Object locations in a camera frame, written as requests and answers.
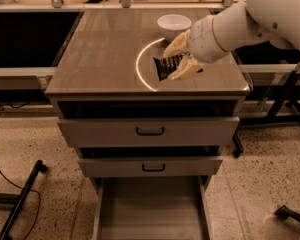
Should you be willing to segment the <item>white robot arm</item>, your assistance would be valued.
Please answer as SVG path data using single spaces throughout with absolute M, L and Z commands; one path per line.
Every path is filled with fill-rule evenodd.
M 169 58 L 183 56 L 171 80 L 198 72 L 230 52 L 271 41 L 300 51 L 300 0 L 245 0 L 196 21 L 164 50 Z

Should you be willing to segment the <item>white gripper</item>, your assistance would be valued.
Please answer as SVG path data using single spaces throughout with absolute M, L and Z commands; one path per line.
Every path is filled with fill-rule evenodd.
M 188 50 L 203 63 L 214 63 L 225 57 L 228 52 L 224 51 L 216 41 L 213 20 L 214 16 L 208 15 L 196 21 L 190 30 L 180 33 L 168 45 L 163 52 L 163 57 L 172 57 Z M 202 64 L 191 55 L 185 55 L 181 59 L 177 69 L 168 76 L 170 80 L 186 78 L 202 69 Z

